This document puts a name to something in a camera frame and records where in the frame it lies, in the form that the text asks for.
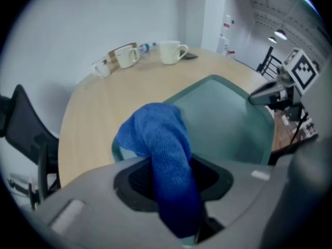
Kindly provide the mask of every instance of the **black opening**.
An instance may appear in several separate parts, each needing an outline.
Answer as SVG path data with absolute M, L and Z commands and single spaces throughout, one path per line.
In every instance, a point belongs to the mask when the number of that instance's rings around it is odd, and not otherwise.
M 195 238 L 195 244 L 201 243 L 206 239 L 212 237 L 216 233 L 222 231 L 224 227 L 214 218 L 206 217 L 202 221 L 200 230 Z
M 191 168 L 202 201 L 221 198 L 232 186 L 233 176 L 224 168 L 198 156 L 191 159 Z M 147 158 L 119 172 L 114 179 L 117 196 L 135 211 L 156 212 L 153 194 L 151 159 Z

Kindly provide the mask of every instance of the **white wall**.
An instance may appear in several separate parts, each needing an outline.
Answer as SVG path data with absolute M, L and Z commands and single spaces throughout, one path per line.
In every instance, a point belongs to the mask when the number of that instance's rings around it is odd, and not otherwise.
M 177 0 L 177 37 L 182 44 L 186 41 L 186 1 L 187 0 Z
M 225 0 L 186 0 L 186 36 L 189 47 L 216 51 Z
M 224 17 L 230 15 L 234 24 L 230 24 L 230 30 L 227 33 L 229 50 L 235 51 L 235 57 L 243 62 L 248 52 L 251 33 L 255 25 L 254 12 L 249 0 L 225 0 Z
M 75 85 L 90 64 L 130 42 L 178 39 L 178 0 L 32 0 L 7 39 L 0 63 L 1 95 L 25 88 L 45 126 L 55 133 Z M 2 173 L 32 174 L 37 167 L 5 139 Z
M 185 44 L 201 48 L 205 0 L 186 0 Z
M 277 36 L 277 44 L 268 40 L 273 35 L 274 30 L 260 23 L 256 23 L 252 32 L 252 37 L 247 47 L 247 52 L 241 62 L 256 70 L 258 65 L 263 62 L 270 46 L 273 47 L 272 55 L 280 61 L 285 60 L 294 47 L 297 47 L 290 40 L 282 40 Z
M 203 49 L 216 52 L 220 29 L 223 24 L 225 0 L 205 0 L 204 27 L 202 35 Z

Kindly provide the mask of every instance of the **sticker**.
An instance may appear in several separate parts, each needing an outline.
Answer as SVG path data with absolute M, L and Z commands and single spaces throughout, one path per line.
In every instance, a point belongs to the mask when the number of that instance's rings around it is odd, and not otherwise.
M 301 94 L 305 93 L 318 76 L 318 73 L 304 55 L 301 56 L 292 71 L 288 72 Z
M 284 125 L 285 125 L 285 126 L 289 125 L 289 122 L 288 122 L 288 120 L 287 120 L 287 118 L 286 118 L 285 115 L 283 115 L 283 116 L 281 117 L 281 119 L 282 119 L 282 121 L 284 122 Z
M 294 50 L 290 53 L 290 55 L 287 57 L 287 59 L 285 60 L 284 64 L 285 64 L 285 65 L 288 65 L 289 62 L 294 58 L 294 56 L 295 56 L 298 52 L 299 52 L 299 50 L 294 49 Z
M 257 179 L 264 180 L 264 181 L 268 181 L 270 179 L 270 174 L 269 173 L 261 172 L 261 171 L 257 171 L 257 170 L 253 171 L 251 173 L 251 176 L 255 177 Z

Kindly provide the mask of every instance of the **blue cloth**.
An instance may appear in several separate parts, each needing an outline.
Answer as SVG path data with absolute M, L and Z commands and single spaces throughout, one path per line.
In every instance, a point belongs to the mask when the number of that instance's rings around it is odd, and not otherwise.
M 202 202 L 180 110 L 163 103 L 146 104 L 121 125 L 116 141 L 138 156 L 151 156 L 154 198 L 168 228 L 179 238 L 196 234 Z

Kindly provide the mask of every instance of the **water bottle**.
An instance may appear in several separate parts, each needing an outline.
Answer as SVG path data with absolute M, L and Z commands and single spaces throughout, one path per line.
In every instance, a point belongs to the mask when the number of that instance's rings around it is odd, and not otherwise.
M 156 47 L 156 43 L 146 43 L 146 44 L 141 44 L 140 45 L 140 54 L 149 52 L 150 50 L 152 50 L 153 48 Z

